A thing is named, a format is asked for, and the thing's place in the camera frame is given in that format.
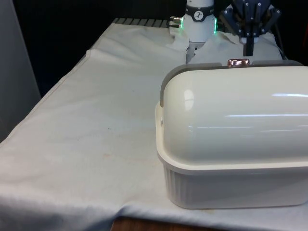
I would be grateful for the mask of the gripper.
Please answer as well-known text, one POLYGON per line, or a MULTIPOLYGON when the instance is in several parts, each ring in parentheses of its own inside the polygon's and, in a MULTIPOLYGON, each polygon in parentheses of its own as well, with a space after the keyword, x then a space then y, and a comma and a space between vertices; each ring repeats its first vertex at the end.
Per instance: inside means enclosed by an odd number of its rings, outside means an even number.
POLYGON ((271 0, 233 0, 221 11, 220 19, 244 45, 243 56, 252 56, 255 41, 270 31, 281 14, 279 8, 271 5, 271 0))

